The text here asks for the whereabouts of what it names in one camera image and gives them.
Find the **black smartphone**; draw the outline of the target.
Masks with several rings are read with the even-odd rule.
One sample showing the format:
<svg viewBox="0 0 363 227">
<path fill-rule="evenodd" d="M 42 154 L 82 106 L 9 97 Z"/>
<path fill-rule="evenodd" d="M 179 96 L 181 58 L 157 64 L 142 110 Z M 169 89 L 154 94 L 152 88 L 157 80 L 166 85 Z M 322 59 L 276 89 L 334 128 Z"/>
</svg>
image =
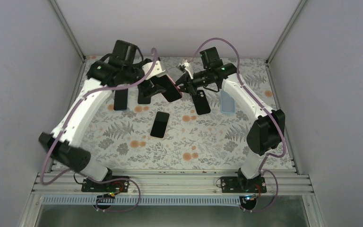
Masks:
<svg viewBox="0 0 363 227">
<path fill-rule="evenodd" d="M 143 92 L 138 92 L 138 104 L 139 105 L 148 105 L 151 104 L 151 97 L 144 96 Z"/>
<path fill-rule="evenodd" d="M 115 90 L 114 106 L 115 111 L 125 111 L 128 108 L 128 90 Z"/>
</svg>

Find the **phone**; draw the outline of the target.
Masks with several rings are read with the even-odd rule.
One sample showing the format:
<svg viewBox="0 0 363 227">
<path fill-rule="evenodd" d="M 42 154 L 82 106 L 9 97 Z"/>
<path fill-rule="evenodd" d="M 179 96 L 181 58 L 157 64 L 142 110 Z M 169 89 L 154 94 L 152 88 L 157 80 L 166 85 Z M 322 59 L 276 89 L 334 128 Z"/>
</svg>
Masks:
<svg viewBox="0 0 363 227">
<path fill-rule="evenodd" d="M 159 85 L 165 89 L 165 91 L 162 93 L 162 96 L 169 103 L 182 98 L 182 93 L 178 90 L 173 80 L 168 75 L 152 77 L 150 80 L 154 83 L 154 85 Z"/>
<path fill-rule="evenodd" d="M 167 129 L 169 118 L 169 113 L 158 111 L 154 118 L 154 122 L 150 131 L 150 136 L 163 139 Z"/>
<path fill-rule="evenodd" d="M 191 96 L 197 115 L 209 114 L 211 112 L 207 97 L 203 90 L 198 90 L 196 95 Z"/>
</svg>

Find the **light blue phone case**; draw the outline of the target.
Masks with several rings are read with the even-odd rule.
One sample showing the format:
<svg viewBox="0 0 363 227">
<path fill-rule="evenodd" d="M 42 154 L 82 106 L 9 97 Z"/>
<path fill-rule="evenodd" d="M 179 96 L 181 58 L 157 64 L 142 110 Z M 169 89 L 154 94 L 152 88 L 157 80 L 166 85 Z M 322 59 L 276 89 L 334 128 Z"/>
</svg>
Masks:
<svg viewBox="0 0 363 227">
<path fill-rule="evenodd" d="M 220 110 L 224 114 L 234 114 L 236 111 L 234 99 L 224 90 L 220 92 Z"/>
</svg>

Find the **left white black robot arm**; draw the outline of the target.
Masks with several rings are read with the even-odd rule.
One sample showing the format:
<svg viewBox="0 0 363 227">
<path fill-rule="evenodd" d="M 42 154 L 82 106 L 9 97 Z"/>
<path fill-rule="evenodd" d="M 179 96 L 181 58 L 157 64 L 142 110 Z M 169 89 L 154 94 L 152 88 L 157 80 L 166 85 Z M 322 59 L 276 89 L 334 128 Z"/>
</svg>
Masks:
<svg viewBox="0 0 363 227">
<path fill-rule="evenodd" d="M 94 182 L 102 192 L 112 187 L 111 169 L 96 161 L 80 144 L 88 125 L 112 92 L 165 76 L 156 48 L 151 49 L 152 58 L 135 63 L 135 53 L 139 51 L 137 45 L 118 40 L 112 53 L 91 64 L 79 95 L 63 119 L 51 132 L 42 132 L 39 136 L 46 151 L 41 184 L 52 184 L 64 173 L 73 171 Z"/>
</svg>

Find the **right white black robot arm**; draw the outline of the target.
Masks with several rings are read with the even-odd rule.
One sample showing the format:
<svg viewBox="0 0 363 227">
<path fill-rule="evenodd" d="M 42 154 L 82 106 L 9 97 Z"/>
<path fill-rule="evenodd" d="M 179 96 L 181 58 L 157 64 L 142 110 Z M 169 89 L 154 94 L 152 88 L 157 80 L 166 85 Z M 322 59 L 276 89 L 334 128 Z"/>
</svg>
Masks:
<svg viewBox="0 0 363 227">
<path fill-rule="evenodd" d="M 216 84 L 226 92 L 240 109 L 254 120 L 246 141 L 249 152 L 238 170 L 238 189 L 249 192 L 255 187 L 255 179 L 268 157 L 281 158 L 286 153 L 285 113 L 274 110 L 249 87 L 239 72 L 238 64 L 225 64 L 215 47 L 200 52 L 203 70 L 194 72 L 191 61 L 183 59 L 178 65 L 183 75 L 176 81 L 180 91 L 196 95 L 198 88 Z"/>
</svg>

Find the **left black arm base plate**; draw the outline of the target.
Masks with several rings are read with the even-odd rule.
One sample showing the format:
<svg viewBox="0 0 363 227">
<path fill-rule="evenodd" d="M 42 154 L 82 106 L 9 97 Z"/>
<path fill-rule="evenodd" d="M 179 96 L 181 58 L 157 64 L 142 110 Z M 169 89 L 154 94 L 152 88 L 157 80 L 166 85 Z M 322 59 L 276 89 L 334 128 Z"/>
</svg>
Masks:
<svg viewBox="0 0 363 227">
<path fill-rule="evenodd" d="M 120 193 L 127 192 L 129 187 L 129 176 L 111 176 L 104 179 L 104 181 L 111 181 L 109 183 L 95 183 L 91 180 L 84 179 L 81 187 L 82 192 L 102 192 L 102 193 Z"/>
</svg>

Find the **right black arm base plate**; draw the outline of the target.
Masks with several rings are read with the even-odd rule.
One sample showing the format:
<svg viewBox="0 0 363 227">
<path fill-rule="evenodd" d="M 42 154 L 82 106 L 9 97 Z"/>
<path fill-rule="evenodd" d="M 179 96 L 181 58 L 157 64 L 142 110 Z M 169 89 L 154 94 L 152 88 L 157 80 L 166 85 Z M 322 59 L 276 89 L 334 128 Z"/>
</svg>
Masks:
<svg viewBox="0 0 363 227">
<path fill-rule="evenodd" d="M 265 178 L 258 175 L 252 179 L 237 176 L 223 176 L 219 178 L 222 193 L 266 193 Z"/>
</svg>

